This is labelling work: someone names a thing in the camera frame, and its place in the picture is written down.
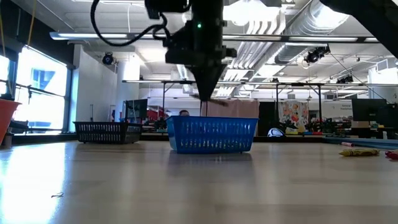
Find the poster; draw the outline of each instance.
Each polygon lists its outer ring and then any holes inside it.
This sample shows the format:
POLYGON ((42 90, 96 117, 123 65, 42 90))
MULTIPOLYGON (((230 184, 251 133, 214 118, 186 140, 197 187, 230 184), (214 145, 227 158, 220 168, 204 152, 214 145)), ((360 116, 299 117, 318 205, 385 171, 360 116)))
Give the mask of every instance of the poster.
POLYGON ((304 132, 308 124, 308 103, 299 101, 279 103, 279 122, 286 127, 286 134, 304 132))

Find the orange bucket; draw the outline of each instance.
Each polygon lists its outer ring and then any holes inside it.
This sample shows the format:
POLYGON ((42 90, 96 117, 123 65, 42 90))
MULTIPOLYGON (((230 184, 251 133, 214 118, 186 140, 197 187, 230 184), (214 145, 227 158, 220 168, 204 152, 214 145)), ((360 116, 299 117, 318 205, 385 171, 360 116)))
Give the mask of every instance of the orange bucket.
POLYGON ((10 125, 12 115, 19 105, 20 103, 11 100, 0 99, 0 144, 10 125))

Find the pillar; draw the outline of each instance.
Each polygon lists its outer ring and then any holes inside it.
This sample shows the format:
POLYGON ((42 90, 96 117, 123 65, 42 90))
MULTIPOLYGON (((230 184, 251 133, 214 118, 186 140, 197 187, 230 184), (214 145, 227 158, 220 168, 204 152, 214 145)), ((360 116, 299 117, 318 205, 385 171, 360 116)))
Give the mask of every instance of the pillar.
POLYGON ((119 62, 118 63, 118 84, 116 87, 116 111, 115 121, 119 122, 120 112, 123 111, 123 102, 126 100, 139 99, 139 84, 138 83, 123 83, 123 80, 138 80, 139 79, 139 63, 119 62))

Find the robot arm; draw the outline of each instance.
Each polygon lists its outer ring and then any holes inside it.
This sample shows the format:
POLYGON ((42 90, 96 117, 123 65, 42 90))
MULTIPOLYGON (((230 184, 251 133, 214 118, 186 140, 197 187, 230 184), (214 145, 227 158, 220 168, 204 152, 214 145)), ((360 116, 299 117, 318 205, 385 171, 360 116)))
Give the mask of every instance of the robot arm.
POLYGON ((152 25, 141 34, 122 44, 106 40, 98 30, 95 22, 95 11, 100 0, 94 0, 91 6, 91 23, 101 40, 112 46, 127 46, 139 40, 144 34, 152 31, 155 40, 161 40, 168 51, 166 63, 183 64, 193 73, 197 82, 199 98, 210 100, 220 76, 226 65, 221 63, 225 57, 236 57, 235 49, 223 45, 223 0, 145 0, 150 19, 162 18, 162 24, 152 25), (187 12, 192 9, 192 20, 174 34, 167 30, 167 18, 164 12, 187 12), (163 30, 166 38, 156 36, 163 30))

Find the blue plastic basket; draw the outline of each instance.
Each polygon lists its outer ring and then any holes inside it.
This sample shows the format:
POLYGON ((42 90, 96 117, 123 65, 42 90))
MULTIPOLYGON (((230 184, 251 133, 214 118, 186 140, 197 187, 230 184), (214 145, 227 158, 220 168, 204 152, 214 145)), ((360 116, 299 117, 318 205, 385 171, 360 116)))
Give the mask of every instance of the blue plastic basket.
POLYGON ((178 153, 248 152, 257 118, 171 116, 167 130, 171 147, 178 153))

